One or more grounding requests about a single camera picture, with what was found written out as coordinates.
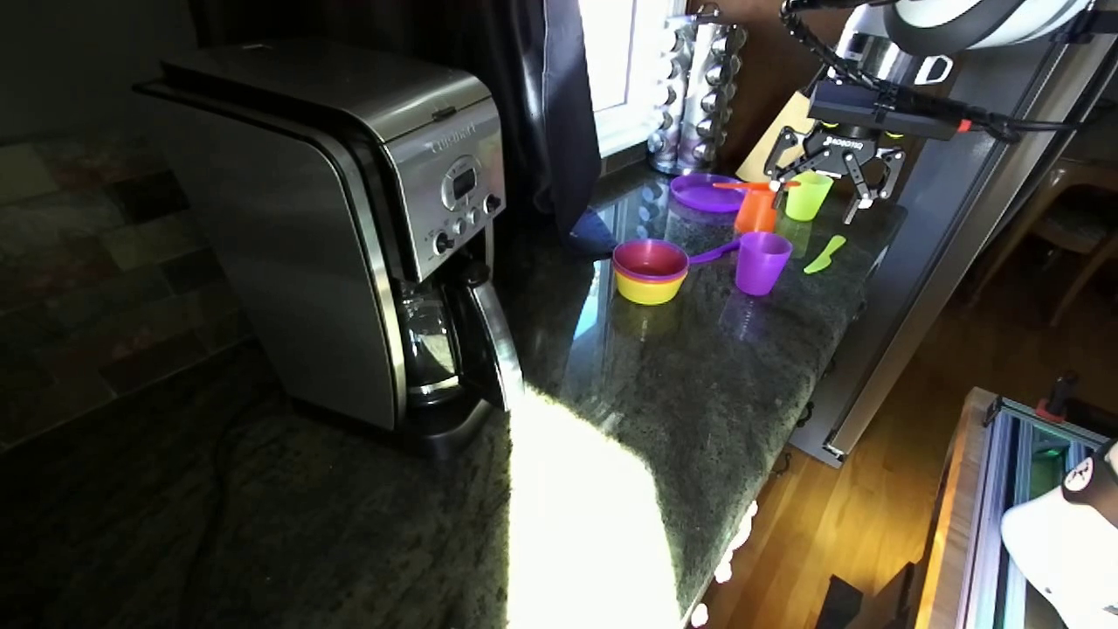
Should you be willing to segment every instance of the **granite countertop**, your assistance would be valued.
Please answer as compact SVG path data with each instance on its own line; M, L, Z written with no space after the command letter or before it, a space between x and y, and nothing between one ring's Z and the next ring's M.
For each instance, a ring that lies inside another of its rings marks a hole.
M725 219L634 174L590 242ZM682 624L860 307L883 227L769 300L694 270L663 307L518 231L497 288L527 394L455 462L290 403L239 344L4 458L4 624ZM830 227L793 235L811 251Z

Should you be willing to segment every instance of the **wall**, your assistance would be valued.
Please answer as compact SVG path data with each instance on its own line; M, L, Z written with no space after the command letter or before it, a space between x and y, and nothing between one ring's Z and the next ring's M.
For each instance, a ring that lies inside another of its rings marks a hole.
M251 332L129 85L186 0L10 0L0 21L0 454Z
M779 0L720 0L720 11L746 32L730 136L720 151L720 166L733 172L786 96L812 75L817 62L786 36ZM844 11L811 11L803 21L823 41L836 41Z

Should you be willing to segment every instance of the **pink cup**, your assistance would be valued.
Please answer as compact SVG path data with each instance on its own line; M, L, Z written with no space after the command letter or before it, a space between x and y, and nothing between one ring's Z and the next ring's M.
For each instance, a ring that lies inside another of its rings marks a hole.
M769 295L779 271L793 258L793 243L769 231L751 231L737 238L733 287L746 295Z

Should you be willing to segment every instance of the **coffee maker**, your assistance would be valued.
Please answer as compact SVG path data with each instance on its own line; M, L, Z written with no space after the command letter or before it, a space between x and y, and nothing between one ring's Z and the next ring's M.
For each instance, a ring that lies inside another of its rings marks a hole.
M429 446L514 404L482 79L285 39L168 58L136 90L293 399Z

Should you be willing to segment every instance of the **yellow cup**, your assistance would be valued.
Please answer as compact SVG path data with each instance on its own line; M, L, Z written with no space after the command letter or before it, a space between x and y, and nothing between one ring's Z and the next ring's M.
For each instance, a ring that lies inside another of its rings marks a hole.
M808 223L808 219L812 219L817 208L823 205L829 192L830 192L830 178L829 178L829 174L803 172L803 174L797 174L793 184L786 187L786 205L781 205L781 214L786 214L788 219Z

